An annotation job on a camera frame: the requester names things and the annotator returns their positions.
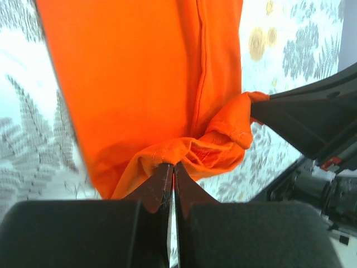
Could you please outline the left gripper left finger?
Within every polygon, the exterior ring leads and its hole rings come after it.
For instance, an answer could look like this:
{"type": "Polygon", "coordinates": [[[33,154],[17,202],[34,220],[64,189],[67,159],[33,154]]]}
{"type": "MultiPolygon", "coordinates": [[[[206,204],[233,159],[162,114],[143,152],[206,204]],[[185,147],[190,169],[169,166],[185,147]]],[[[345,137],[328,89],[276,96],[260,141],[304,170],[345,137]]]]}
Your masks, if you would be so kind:
{"type": "Polygon", "coordinates": [[[120,200],[24,201],[1,223],[2,267],[169,267],[171,166],[120,200]]]}

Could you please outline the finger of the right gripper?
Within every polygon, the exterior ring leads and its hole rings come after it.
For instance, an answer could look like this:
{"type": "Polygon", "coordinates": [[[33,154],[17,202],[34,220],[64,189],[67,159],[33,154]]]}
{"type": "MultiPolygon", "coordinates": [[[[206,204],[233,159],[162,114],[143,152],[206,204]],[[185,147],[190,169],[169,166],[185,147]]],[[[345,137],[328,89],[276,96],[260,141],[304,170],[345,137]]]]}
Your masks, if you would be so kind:
{"type": "Polygon", "coordinates": [[[314,82],[312,84],[304,85],[302,87],[295,88],[286,92],[270,95],[270,100],[334,89],[340,85],[343,85],[347,82],[356,79],[356,66],[357,63],[354,63],[348,68],[323,80],[314,82]]]}

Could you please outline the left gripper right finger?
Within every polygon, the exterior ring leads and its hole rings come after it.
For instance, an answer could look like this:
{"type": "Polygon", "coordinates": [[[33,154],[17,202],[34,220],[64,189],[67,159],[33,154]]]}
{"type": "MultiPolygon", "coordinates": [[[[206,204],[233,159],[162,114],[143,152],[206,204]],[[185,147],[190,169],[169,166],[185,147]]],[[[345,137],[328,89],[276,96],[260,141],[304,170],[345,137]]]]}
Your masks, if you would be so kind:
{"type": "Polygon", "coordinates": [[[299,202],[221,203],[174,168],[179,267],[340,267],[317,212],[299,202]]]}

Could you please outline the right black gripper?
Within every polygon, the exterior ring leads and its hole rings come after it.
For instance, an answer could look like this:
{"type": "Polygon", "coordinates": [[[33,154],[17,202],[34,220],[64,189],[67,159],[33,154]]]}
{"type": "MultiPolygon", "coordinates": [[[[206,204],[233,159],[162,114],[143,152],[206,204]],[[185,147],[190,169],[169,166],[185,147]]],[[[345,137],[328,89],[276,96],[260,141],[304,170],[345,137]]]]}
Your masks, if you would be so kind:
{"type": "Polygon", "coordinates": [[[356,92],[254,103],[251,115],[309,158],[295,161],[252,201],[306,203],[326,219],[330,231],[355,232],[356,176],[323,171],[312,160],[343,157],[356,143],[356,92]]]}

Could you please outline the orange t shirt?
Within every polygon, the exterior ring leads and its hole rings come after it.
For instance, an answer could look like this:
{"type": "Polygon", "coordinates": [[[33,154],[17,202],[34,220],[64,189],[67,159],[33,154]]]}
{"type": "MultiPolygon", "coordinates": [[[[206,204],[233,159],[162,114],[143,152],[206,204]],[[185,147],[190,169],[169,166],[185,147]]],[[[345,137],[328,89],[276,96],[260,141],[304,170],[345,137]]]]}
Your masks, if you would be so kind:
{"type": "Polygon", "coordinates": [[[124,198],[163,163],[199,180],[250,148],[242,1],[37,1],[92,185],[124,198]]]}

